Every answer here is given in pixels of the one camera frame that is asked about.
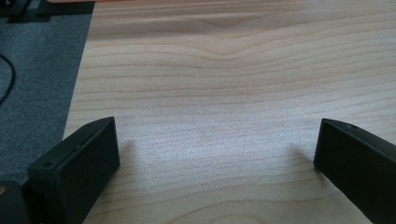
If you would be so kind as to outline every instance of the cable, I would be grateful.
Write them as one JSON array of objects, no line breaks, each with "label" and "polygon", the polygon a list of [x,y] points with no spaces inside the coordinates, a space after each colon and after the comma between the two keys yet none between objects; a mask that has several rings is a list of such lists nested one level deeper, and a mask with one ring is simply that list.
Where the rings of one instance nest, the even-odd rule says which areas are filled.
[{"label": "cable", "polygon": [[12,74],[11,74],[11,80],[8,83],[7,90],[4,92],[4,94],[0,98],[0,105],[3,103],[4,100],[6,100],[8,94],[11,92],[12,87],[14,86],[15,82],[15,68],[12,62],[3,54],[0,54],[0,58],[2,58],[11,68]]}]

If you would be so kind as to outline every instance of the black object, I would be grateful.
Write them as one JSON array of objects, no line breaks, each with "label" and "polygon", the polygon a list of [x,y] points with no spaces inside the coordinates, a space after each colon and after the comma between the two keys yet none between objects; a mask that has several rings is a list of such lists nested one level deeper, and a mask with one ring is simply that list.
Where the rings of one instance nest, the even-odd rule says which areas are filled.
[{"label": "black object", "polygon": [[12,7],[14,3],[15,0],[0,0],[0,7]]},{"label": "black object", "polygon": [[15,181],[0,182],[0,223],[29,223],[21,188]]},{"label": "black object", "polygon": [[314,164],[373,223],[396,223],[396,146],[354,125],[323,119]]},{"label": "black object", "polygon": [[9,4],[6,3],[7,0],[2,1],[0,7],[0,17],[8,16],[20,16],[23,11],[29,6],[31,0],[8,0]]},{"label": "black object", "polygon": [[47,22],[50,16],[92,14],[95,2],[51,3],[41,0],[37,8],[29,8],[31,0],[0,0],[0,17],[10,23]]},{"label": "black object", "polygon": [[51,3],[41,0],[36,14],[40,16],[92,14],[95,2]]},{"label": "black object", "polygon": [[29,165],[29,180],[21,188],[13,185],[14,191],[5,192],[14,193],[0,194],[5,219],[0,223],[18,218],[7,209],[10,205],[23,211],[21,200],[3,201],[4,195],[19,199],[21,192],[30,222],[20,223],[82,223],[119,166],[114,118],[91,122]]}]

